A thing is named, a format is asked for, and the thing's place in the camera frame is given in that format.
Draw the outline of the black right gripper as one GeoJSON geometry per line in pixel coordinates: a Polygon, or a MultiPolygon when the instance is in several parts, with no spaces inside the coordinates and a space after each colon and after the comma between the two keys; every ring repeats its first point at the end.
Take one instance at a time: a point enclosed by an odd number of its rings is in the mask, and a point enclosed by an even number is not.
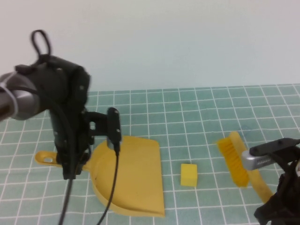
{"type": "Polygon", "coordinates": [[[269,199],[257,208],[254,217],[261,225],[273,220],[274,225],[300,224],[300,161],[288,165],[287,171],[281,174],[277,193],[281,202],[269,199]]]}

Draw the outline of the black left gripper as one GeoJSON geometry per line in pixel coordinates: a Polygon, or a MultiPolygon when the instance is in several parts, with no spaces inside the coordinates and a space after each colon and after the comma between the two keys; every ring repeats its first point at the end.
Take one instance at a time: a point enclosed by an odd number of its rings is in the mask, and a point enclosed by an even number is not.
{"type": "Polygon", "coordinates": [[[90,136],[90,124],[86,112],[64,112],[61,118],[53,110],[50,111],[54,134],[54,144],[57,149],[56,162],[62,164],[63,179],[75,179],[82,173],[82,162],[91,156],[90,146],[94,143],[90,136]]]}

